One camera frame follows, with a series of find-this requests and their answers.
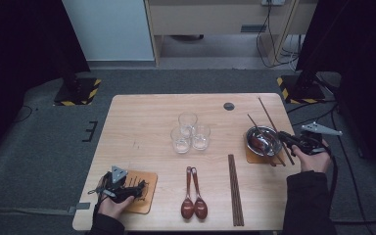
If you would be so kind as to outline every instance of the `yellow and black tape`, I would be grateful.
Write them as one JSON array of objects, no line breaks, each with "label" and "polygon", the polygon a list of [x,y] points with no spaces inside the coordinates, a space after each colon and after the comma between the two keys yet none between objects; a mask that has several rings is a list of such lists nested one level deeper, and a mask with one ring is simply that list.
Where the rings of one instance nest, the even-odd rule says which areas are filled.
[{"label": "yellow and black tape", "polygon": [[280,91],[283,95],[283,99],[285,99],[285,102],[287,104],[313,104],[319,102],[322,103],[325,101],[324,99],[292,99],[291,97],[289,97],[289,91],[285,86],[282,77],[277,77],[277,84],[279,85]]},{"label": "yellow and black tape", "polygon": [[88,96],[86,96],[85,99],[82,100],[60,100],[60,101],[54,101],[54,105],[56,106],[75,106],[75,105],[89,105],[94,99],[94,96],[97,93],[97,90],[99,89],[101,79],[95,79],[94,84],[92,85],[91,89],[87,91]]}]

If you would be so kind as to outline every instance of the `round object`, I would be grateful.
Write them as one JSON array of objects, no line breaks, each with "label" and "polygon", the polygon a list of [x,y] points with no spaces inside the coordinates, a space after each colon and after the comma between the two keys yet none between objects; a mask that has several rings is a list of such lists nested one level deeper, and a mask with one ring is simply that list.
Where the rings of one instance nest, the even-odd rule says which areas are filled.
[{"label": "round object", "polygon": [[246,133],[247,147],[259,156],[265,156],[264,152],[273,157],[282,149],[277,132],[268,126],[259,125],[251,127]]}]

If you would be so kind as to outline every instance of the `wooden coaster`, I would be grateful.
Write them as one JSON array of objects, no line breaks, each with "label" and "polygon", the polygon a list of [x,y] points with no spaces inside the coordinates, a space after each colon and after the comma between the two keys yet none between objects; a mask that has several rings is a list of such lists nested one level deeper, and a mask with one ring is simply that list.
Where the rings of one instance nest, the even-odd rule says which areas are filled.
[{"label": "wooden coaster", "polygon": [[158,176],[155,173],[129,170],[124,184],[126,187],[135,187],[142,180],[145,180],[146,182],[145,188],[142,192],[142,197],[135,199],[134,202],[126,208],[126,212],[148,213],[151,209],[158,181]]},{"label": "wooden coaster", "polygon": [[[244,137],[244,147],[246,148],[247,163],[249,163],[249,164],[269,164],[269,161],[268,161],[267,158],[260,156],[260,155],[257,155],[251,149],[249,149],[249,147],[247,146],[246,134],[244,134],[243,137]],[[277,155],[280,157],[280,159],[283,162],[285,162],[285,156],[284,156],[283,149]],[[282,165],[282,163],[280,163],[280,161],[277,159],[276,156],[274,156],[272,158],[273,158],[273,162],[276,165]]]}]

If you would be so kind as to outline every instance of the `power outlet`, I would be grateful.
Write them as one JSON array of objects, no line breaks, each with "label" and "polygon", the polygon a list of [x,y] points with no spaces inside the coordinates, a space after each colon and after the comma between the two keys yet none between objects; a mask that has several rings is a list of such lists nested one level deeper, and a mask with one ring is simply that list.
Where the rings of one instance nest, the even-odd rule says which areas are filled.
[{"label": "power outlet", "polygon": [[261,5],[268,6],[283,6],[285,5],[285,0],[261,0]]}]

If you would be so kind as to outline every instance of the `gray carpet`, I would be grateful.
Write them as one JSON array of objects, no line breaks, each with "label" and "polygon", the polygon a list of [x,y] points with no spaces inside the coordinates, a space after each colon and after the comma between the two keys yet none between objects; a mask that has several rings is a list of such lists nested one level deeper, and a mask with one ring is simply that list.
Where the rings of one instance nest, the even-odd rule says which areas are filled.
[{"label": "gray carpet", "polygon": [[[276,78],[290,70],[94,70],[81,76],[102,79],[91,105],[57,107],[53,99],[62,81],[47,82],[27,92],[25,107],[0,144],[0,208],[66,211],[80,197],[112,98],[117,94],[249,93],[280,94]],[[287,110],[298,105],[285,104]],[[317,118],[334,103],[311,105],[289,114],[291,123]],[[86,129],[97,128],[91,142]],[[350,160],[363,210],[376,220],[376,162],[361,159],[346,126],[334,121]],[[333,127],[331,116],[318,123]],[[332,205],[334,220],[361,221],[350,167],[337,137],[324,136],[339,166]],[[0,234],[83,234],[72,229],[72,215],[0,213]],[[376,224],[370,229],[376,234]],[[365,225],[337,225],[339,234],[370,234]]]}]

